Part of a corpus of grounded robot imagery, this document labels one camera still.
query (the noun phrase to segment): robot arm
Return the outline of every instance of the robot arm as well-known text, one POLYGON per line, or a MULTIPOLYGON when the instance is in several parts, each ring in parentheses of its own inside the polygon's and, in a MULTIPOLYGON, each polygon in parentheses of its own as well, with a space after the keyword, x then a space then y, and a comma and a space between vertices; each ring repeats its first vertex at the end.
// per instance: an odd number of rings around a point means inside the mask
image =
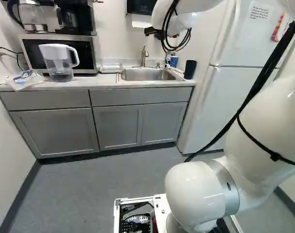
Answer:
MULTIPOLYGON (((276 1, 295 20, 295 0, 276 1)), ((152 14, 154 28, 161 29, 172 2, 158 0, 152 14)), ((171 32, 192 25, 185 23, 183 16, 209 10, 220 2, 179 0, 178 16, 169 19, 171 32)), ((225 153, 215 160, 178 164, 168 172, 168 233, 181 232, 172 231, 177 225, 190 233, 209 232, 216 219, 261 204, 295 174, 295 75, 275 81, 248 103, 226 135, 225 153), (282 159, 274 160, 252 141, 241 123, 259 142, 282 154, 282 159)))
MULTIPOLYGON (((152 27, 161 30, 165 15, 170 6, 177 1, 174 15, 169 21, 168 34, 175 35, 192 28, 200 17, 200 12, 208 11, 223 0, 158 0, 152 13, 152 27)), ((295 21, 295 0, 276 0, 295 21)))
MULTIPOLYGON (((152 26, 161 30, 165 15, 175 0, 158 0, 152 14, 152 26)), ((168 34, 175 35, 192 28, 199 19, 200 12, 207 11, 223 0, 180 0, 175 8, 177 16, 171 17, 168 34)))

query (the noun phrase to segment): faucet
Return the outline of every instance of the faucet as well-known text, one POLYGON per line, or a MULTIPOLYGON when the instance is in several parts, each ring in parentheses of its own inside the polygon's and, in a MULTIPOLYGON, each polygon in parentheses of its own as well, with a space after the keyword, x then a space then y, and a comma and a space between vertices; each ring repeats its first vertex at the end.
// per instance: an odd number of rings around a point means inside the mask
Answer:
POLYGON ((149 57, 148 51, 145 50, 146 45, 144 45, 142 51, 141 51, 141 67, 145 67, 145 58, 149 57))

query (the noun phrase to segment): stainless steel sink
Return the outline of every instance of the stainless steel sink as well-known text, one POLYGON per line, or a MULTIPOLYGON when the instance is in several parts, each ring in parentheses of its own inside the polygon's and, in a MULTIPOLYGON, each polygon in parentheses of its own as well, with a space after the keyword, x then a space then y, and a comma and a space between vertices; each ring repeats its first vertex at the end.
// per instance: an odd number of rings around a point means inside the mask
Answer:
POLYGON ((147 67, 126 68, 121 73, 121 79, 125 81, 183 81, 165 69, 147 67))

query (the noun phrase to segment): gray carpet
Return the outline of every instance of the gray carpet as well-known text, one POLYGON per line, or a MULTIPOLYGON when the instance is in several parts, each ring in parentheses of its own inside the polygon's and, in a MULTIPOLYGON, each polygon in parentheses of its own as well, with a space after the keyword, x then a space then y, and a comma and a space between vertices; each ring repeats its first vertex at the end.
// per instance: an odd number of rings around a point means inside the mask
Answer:
MULTIPOLYGON (((183 160, 177 148, 167 148, 44 165, 10 233, 113 233, 114 199, 163 193, 166 172, 183 160)), ((281 233, 279 225, 284 224, 295 233, 295 218, 280 200, 273 196, 266 203, 267 209, 263 205, 238 216, 244 233, 281 233), (263 221, 256 222, 258 216, 263 221), (265 221, 272 216, 278 218, 265 221), (259 230, 263 222, 270 231, 259 230)))

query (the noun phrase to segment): packaged item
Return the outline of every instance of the packaged item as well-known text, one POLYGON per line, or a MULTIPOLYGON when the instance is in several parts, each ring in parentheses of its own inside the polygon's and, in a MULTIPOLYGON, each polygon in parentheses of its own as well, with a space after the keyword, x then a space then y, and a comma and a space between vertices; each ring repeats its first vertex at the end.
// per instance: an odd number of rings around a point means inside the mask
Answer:
POLYGON ((5 79, 7 84, 12 86, 15 91, 20 91, 28 86, 42 83, 45 81, 45 77, 37 74, 33 70, 25 70, 20 76, 14 77, 13 75, 8 75, 5 79))

